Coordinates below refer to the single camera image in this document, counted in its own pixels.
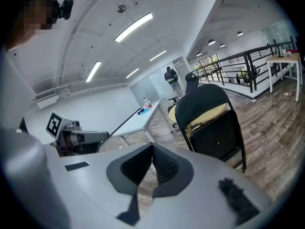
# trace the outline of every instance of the chair backrest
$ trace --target chair backrest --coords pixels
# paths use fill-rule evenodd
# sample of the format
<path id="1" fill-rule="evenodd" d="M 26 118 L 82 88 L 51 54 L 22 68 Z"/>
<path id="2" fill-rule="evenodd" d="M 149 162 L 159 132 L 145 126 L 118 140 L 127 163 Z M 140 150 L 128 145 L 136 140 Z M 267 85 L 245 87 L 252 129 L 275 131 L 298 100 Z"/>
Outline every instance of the chair backrest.
<path id="1" fill-rule="evenodd" d="M 187 125 L 203 113 L 222 104 L 231 102 L 224 90 L 215 84 L 205 84 L 184 95 L 177 103 L 175 117 L 179 128 Z"/>
<path id="2" fill-rule="evenodd" d="M 190 134 L 194 152 L 227 161 L 243 146 L 235 111 L 229 110 L 214 120 L 195 128 Z"/>
<path id="3" fill-rule="evenodd" d="M 194 75 L 192 72 L 188 73 L 185 76 L 186 80 L 186 90 L 185 93 L 192 92 L 198 87 L 199 77 Z"/>

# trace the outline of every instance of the white table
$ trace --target white table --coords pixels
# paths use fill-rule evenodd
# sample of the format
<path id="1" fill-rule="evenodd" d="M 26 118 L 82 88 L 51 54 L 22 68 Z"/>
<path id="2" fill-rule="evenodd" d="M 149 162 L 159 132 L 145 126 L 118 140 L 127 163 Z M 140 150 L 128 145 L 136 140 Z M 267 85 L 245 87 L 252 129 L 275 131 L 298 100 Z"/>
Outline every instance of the white table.
<path id="1" fill-rule="evenodd" d="M 266 59 L 267 65 L 268 65 L 268 71 L 269 71 L 269 83 L 270 83 L 270 92 L 273 91 L 273 84 L 272 84 L 272 73 L 271 73 L 271 63 L 280 63 L 280 71 L 281 71 L 281 80 L 283 79 L 283 72 L 282 72 L 282 63 L 289 63 L 289 76 L 285 76 L 287 78 L 295 79 L 296 80 L 296 96 L 295 101 L 298 102 L 299 100 L 299 91 L 300 91 L 300 85 L 303 83 L 302 78 L 302 64 L 301 64 L 301 57 L 298 52 L 292 53 L 291 57 L 283 57 L 278 58 L 277 55 L 273 55 L 271 58 Z M 296 78 L 291 76 L 291 64 L 296 64 Z"/>
<path id="2" fill-rule="evenodd" d="M 154 138 L 154 134 L 151 132 L 151 130 L 149 129 L 149 123 L 151 122 L 151 120 L 153 119 L 154 114 L 156 113 L 156 111 L 159 109 L 166 125 L 167 128 L 170 132 L 172 132 L 172 128 L 171 125 L 168 123 L 165 114 L 163 112 L 163 110 L 160 107 L 160 101 L 154 103 L 152 105 L 152 108 L 144 113 L 144 114 L 140 114 L 138 115 L 138 112 L 136 112 L 124 125 L 122 125 L 120 127 L 119 130 L 117 130 L 112 136 L 119 136 L 120 139 L 122 140 L 122 142 L 126 145 L 126 146 L 130 146 L 130 143 L 126 140 L 126 138 L 124 137 L 124 135 L 126 134 L 132 134 L 135 132 L 139 132 L 139 131 L 144 131 L 145 135 L 148 137 L 148 139 L 152 142 L 152 143 L 156 143 L 156 139 Z"/>

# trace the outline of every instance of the round wooden tabletop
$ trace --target round wooden tabletop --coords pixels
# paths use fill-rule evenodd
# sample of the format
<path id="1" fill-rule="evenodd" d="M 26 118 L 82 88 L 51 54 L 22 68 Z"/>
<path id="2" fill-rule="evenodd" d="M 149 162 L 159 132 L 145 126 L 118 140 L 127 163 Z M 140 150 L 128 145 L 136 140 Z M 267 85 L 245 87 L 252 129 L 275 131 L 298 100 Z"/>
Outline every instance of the round wooden tabletop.
<path id="1" fill-rule="evenodd" d="M 200 123 L 205 123 L 209 120 L 214 119 L 218 115 L 220 115 L 223 111 L 225 111 L 227 104 L 222 104 L 219 105 L 218 107 L 215 107 L 214 109 L 210 109 L 209 111 L 203 113 L 201 116 L 199 116 L 197 119 L 193 120 L 190 124 L 200 124 Z M 176 123 L 176 118 L 175 118 L 175 110 L 176 110 L 176 105 L 170 110 L 168 116 L 171 121 Z"/>

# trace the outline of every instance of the black jacket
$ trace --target black jacket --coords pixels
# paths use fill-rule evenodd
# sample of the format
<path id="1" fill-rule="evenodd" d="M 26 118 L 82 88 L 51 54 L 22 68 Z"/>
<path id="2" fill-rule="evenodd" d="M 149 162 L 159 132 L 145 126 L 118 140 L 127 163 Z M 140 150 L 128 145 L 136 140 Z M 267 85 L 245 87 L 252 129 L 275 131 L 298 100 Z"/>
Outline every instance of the black jacket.
<path id="1" fill-rule="evenodd" d="M 174 71 L 173 69 L 171 69 L 171 71 L 168 73 L 167 71 L 164 73 L 164 79 L 166 81 L 170 80 L 170 79 L 174 79 L 174 81 L 172 81 L 171 83 L 173 82 L 177 82 L 178 81 L 178 74 L 176 71 Z"/>

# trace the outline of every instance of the wooden tabletop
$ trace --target wooden tabletop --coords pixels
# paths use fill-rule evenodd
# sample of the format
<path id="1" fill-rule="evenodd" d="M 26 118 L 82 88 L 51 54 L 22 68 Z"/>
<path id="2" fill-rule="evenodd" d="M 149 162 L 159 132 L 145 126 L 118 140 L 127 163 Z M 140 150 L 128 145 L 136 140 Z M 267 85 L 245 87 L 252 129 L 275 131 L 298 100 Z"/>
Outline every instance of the wooden tabletop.
<path id="1" fill-rule="evenodd" d="M 299 61 L 300 60 L 300 53 L 296 52 L 296 53 L 292 53 L 290 54 L 291 57 L 283 57 L 283 58 L 278 58 L 277 54 L 273 55 L 272 57 L 266 59 L 266 61 Z"/>
<path id="2" fill-rule="evenodd" d="M 226 106 L 227 104 L 222 104 L 214 109 L 210 109 L 209 111 L 199 116 L 197 119 L 193 120 L 190 124 L 191 125 L 200 124 L 212 120 L 218 115 L 220 115 L 223 111 L 225 111 Z M 175 110 L 176 110 L 176 105 L 170 110 L 168 116 L 171 121 L 176 123 Z"/>

